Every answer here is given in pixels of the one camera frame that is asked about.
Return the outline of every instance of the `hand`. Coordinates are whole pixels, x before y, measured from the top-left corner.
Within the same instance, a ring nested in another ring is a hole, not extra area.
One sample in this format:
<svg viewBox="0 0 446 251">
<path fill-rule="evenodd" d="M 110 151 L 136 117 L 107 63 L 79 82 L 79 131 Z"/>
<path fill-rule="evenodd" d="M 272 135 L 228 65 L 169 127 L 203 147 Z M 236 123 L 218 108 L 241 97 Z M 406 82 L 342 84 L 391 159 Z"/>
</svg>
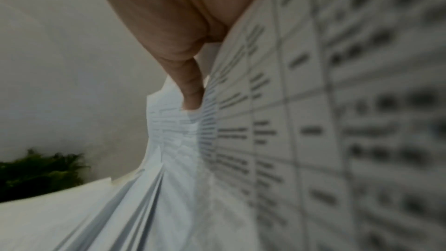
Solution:
<svg viewBox="0 0 446 251">
<path fill-rule="evenodd" d="M 251 0 L 108 0 L 138 41 L 176 82 L 184 109 L 200 107 L 203 77 L 194 60 L 222 41 Z"/>
</svg>

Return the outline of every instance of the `finger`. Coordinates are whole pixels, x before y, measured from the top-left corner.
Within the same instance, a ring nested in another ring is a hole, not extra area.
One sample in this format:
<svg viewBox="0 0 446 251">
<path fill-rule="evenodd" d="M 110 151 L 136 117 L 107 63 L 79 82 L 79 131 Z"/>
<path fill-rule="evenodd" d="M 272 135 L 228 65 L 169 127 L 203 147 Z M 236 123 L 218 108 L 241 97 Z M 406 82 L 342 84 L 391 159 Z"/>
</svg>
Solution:
<svg viewBox="0 0 446 251">
<path fill-rule="evenodd" d="M 155 57 L 167 74 L 175 81 L 184 97 L 183 109 L 195 110 L 201 106 L 204 86 L 203 76 L 194 58 L 174 61 Z"/>
</svg>

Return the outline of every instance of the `wall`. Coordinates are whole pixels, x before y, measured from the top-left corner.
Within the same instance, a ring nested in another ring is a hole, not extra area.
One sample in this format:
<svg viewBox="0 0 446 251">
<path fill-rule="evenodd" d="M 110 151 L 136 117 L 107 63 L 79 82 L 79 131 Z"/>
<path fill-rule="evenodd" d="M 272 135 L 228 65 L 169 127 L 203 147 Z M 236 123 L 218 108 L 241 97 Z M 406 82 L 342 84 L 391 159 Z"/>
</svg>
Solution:
<svg viewBox="0 0 446 251">
<path fill-rule="evenodd" d="M 165 74 L 105 0 L 0 0 L 0 160 L 84 152 L 90 178 L 142 159 Z"/>
</svg>

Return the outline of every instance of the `stack of paper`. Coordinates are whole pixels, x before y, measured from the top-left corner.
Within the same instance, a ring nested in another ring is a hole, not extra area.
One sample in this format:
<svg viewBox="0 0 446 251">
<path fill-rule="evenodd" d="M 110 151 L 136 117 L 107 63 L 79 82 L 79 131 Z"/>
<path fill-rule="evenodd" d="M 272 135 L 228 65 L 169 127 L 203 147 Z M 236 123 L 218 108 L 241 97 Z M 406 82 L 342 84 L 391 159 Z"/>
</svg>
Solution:
<svg viewBox="0 0 446 251">
<path fill-rule="evenodd" d="M 0 205 L 0 250 L 444 251 L 446 0 L 254 0 L 141 167 Z"/>
</svg>

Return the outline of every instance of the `dark green foliage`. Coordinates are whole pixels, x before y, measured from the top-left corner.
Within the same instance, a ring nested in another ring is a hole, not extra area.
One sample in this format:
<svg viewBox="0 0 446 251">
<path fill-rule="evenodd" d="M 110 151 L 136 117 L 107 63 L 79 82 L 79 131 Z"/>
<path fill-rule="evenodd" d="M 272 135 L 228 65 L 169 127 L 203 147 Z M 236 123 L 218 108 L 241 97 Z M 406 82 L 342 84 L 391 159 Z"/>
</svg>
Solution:
<svg viewBox="0 0 446 251">
<path fill-rule="evenodd" d="M 13 162 L 0 162 L 0 202 L 60 191 L 83 184 L 82 154 L 43 156 L 33 149 Z"/>
</svg>

